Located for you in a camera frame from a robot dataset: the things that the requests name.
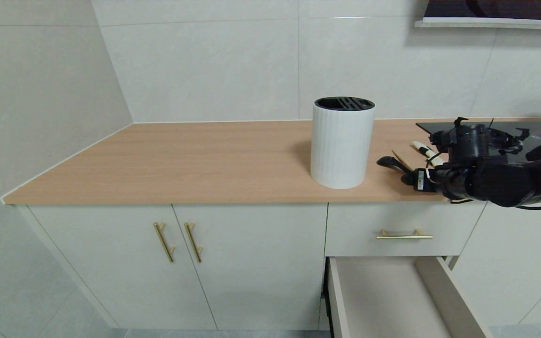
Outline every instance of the drawer handle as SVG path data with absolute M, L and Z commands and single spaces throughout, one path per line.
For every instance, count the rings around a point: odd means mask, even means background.
M 193 240 L 193 229 L 195 227 L 195 223 L 185 223 L 185 230 L 187 230 L 187 235 L 189 236 L 189 242 L 191 242 L 191 247 L 193 247 L 193 252 L 195 253 L 195 258 L 197 259 L 198 263 L 201 263 L 201 246 L 196 246 L 195 240 Z
M 423 235 L 419 229 L 415 229 L 412 235 L 388 235 L 385 229 L 381 229 L 381 235 L 377 239 L 433 239 L 432 235 Z
M 156 229 L 156 233 L 158 234 L 158 238 L 160 239 L 160 243 L 162 244 L 162 247 L 164 248 L 164 252 L 166 252 L 166 255 L 168 256 L 168 260 L 173 263 L 174 259 L 172 259 L 172 253 L 174 252 L 175 247 L 171 246 L 168 248 L 166 245 L 166 241 L 164 240 L 164 236 L 162 235 L 162 230 L 166 226 L 166 223 L 158 224 L 158 222 L 154 223 L 154 229 Z

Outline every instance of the kitchen counter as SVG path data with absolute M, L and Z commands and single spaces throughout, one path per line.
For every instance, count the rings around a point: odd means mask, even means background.
M 305 203 L 443 200 L 375 164 L 394 149 L 412 167 L 429 143 L 416 122 L 376 120 L 365 181 L 333 190 L 309 174 L 311 121 L 132 124 L 3 197 L 7 204 Z

